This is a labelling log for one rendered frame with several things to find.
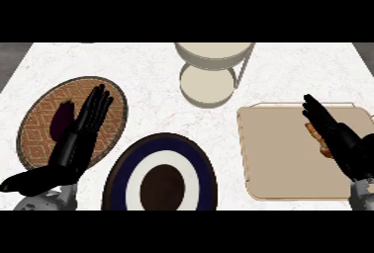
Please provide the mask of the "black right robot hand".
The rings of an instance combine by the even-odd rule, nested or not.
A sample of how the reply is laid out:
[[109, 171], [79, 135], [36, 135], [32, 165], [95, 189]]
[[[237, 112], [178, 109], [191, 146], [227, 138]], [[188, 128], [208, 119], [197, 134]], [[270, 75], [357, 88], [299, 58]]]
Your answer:
[[374, 178], [374, 133], [358, 137], [310, 94], [304, 95], [304, 100], [302, 115], [323, 139], [342, 174], [351, 181]]

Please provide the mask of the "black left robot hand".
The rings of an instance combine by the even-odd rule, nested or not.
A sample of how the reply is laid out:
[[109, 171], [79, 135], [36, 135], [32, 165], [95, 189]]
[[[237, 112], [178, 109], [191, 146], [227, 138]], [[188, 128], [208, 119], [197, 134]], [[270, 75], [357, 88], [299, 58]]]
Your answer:
[[17, 192], [32, 197], [55, 186], [76, 183], [88, 166], [97, 133], [112, 101], [104, 85], [100, 84], [91, 89], [76, 119], [63, 130], [48, 165], [8, 177], [0, 184], [0, 192]]

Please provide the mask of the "beige rectangular tray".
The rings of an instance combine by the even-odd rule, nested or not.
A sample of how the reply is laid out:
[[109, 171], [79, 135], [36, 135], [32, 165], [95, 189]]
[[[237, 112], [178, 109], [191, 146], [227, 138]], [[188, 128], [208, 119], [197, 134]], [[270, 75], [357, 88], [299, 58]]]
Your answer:
[[350, 180], [319, 153], [298, 104], [259, 103], [236, 111], [248, 194], [258, 201], [342, 201]]

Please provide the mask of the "beige tiered basket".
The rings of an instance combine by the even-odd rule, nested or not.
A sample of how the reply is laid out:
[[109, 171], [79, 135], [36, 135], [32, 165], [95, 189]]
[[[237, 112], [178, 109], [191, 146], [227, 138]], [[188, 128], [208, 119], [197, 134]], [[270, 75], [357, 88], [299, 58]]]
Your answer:
[[199, 108], [221, 106], [237, 88], [245, 71], [252, 42], [177, 42], [175, 50], [184, 66], [180, 90]]

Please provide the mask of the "dark purple eggplant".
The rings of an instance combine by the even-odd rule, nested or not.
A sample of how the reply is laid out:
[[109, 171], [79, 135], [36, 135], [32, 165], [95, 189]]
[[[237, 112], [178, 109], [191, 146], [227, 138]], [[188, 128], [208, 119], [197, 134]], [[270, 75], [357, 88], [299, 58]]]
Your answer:
[[50, 136], [52, 141], [58, 141], [64, 128], [73, 122], [73, 102], [66, 100], [60, 103], [50, 124]]

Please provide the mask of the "brown woven oval placemat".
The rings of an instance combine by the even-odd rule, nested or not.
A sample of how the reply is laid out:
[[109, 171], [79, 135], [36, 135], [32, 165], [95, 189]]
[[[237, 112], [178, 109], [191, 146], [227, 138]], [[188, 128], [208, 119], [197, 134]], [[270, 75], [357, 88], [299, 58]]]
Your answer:
[[50, 136], [50, 124], [61, 102], [73, 102], [73, 113], [78, 114], [82, 102], [94, 86], [104, 85], [113, 102], [109, 106], [104, 121], [98, 130], [88, 166], [106, 156], [120, 137], [126, 122], [126, 99], [119, 86], [97, 76], [81, 76], [66, 80], [39, 97], [18, 126], [16, 151], [26, 170], [45, 166], [55, 142]]

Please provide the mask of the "blue and white round plate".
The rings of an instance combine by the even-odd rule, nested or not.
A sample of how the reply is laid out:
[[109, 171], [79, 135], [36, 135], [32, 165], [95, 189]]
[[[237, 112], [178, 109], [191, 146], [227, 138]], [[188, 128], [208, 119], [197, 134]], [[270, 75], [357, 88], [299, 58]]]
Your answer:
[[110, 169], [104, 211], [214, 211], [217, 184], [200, 148], [175, 133], [137, 140]]

